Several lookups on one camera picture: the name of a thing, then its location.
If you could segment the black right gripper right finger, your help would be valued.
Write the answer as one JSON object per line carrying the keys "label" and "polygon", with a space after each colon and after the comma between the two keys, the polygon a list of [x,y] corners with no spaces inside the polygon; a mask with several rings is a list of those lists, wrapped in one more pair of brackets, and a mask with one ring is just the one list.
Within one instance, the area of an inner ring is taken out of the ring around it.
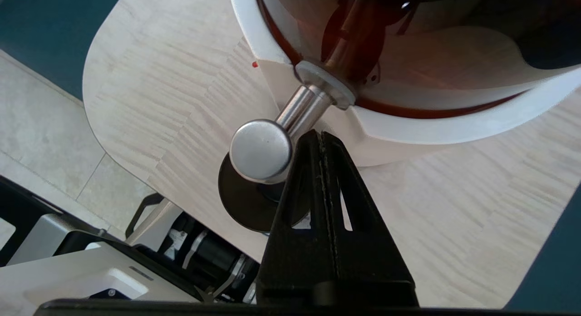
{"label": "black right gripper right finger", "polygon": [[411,282],[401,253],[345,145],[323,134],[331,254],[340,280]]}

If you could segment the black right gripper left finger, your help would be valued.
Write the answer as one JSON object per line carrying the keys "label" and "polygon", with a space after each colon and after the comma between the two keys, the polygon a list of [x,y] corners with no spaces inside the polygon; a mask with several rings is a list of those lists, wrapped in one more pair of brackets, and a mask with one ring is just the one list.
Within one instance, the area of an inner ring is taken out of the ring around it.
{"label": "black right gripper left finger", "polygon": [[313,289],[334,277],[322,135],[297,143],[256,279],[258,303],[311,303]]}

